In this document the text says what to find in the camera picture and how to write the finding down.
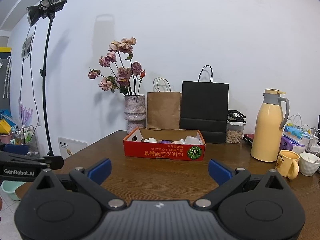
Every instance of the bear graphic on mug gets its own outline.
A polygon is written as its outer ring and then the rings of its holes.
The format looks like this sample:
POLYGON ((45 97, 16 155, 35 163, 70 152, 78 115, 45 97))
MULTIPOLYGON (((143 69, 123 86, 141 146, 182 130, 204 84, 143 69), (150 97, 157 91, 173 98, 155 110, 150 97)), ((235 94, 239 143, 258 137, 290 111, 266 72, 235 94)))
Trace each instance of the bear graphic on mug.
POLYGON ((276 164, 276 168, 279 169, 281 167, 281 165, 282 165, 282 161, 279 158, 277 161, 277 164, 276 164))

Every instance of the green pumpkin graphic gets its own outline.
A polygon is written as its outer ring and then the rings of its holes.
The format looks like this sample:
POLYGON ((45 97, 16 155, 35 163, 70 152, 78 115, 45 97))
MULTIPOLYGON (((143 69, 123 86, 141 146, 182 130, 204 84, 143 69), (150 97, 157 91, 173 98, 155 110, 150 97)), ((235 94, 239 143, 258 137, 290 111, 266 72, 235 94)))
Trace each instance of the green pumpkin graphic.
POLYGON ((190 158, 191 160, 196 160, 199 159, 201 157, 202 154, 202 149, 199 146, 192 146, 188 152, 188 158, 190 158))

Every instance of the studio light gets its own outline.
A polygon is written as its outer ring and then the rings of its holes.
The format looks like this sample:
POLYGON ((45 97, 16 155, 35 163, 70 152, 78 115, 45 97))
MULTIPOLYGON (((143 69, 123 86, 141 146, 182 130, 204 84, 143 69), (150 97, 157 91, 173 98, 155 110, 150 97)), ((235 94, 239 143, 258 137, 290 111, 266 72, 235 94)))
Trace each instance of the studio light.
POLYGON ((31 26, 35 25, 40 17, 43 19, 62 10, 67 0, 42 0, 38 6, 27 7, 27 17, 31 26))
POLYGON ((47 64, 48 43, 49 43, 52 22, 55 17, 55 13, 57 11, 62 10, 62 8, 65 6, 66 3, 67 3, 67 0, 42 0, 38 6, 27 7, 27 17, 28 17, 28 22, 30 26, 33 26, 34 24, 36 24, 36 22, 40 19, 40 17, 42 17, 43 19, 48 17, 50 20, 47 40, 44 48, 43 69, 40 69, 40 74, 42 76, 42 103, 43 103, 43 114, 44 114, 44 126, 45 126, 45 132, 47 134, 47 141, 48 141, 48 147, 49 147, 49 152, 47 155, 49 156, 53 155, 53 151, 52 151, 50 135, 49 135, 47 106, 46 106, 46 100, 45 100, 45 75, 46 75, 45 67, 47 64))

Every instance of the tile floor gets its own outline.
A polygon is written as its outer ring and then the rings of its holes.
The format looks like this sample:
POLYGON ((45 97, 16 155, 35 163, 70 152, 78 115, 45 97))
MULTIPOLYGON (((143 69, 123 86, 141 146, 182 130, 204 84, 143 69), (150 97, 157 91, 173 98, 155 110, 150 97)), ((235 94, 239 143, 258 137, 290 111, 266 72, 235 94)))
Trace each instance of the tile floor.
POLYGON ((13 221, 13 214, 20 201, 12 200, 0 188, 0 197, 3 201, 2 210, 0 211, 0 239, 1 240, 21 240, 17 228, 13 221))

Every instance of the white textured bowl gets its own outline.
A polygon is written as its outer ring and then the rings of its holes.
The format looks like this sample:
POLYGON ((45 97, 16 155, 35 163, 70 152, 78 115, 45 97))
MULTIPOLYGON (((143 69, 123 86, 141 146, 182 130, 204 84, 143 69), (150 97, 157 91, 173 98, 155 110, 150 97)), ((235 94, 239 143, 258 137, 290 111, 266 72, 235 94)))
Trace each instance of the white textured bowl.
POLYGON ((319 160, 318 156, 311 153, 301 153, 299 162, 299 171, 305 176, 312 176, 316 173, 320 163, 314 163, 319 160))

